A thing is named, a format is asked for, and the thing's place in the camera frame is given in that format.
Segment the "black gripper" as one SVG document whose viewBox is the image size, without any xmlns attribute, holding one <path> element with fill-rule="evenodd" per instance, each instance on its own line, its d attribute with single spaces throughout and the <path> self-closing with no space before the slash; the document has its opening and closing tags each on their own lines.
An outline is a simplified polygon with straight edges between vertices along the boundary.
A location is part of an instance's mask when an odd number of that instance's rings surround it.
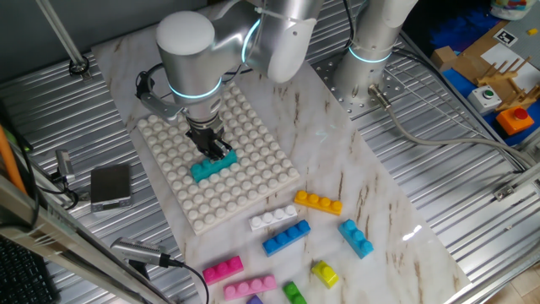
<svg viewBox="0 0 540 304">
<path fill-rule="evenodd" d="M 223 121 L 214 117 L 207 121 L 187 118 L 189 131 L 186 136 L 197 146 L 197 149 L 213 161 L 222 160 L 232 147 L 221 139 L 224 132 Z"/>
</svg>

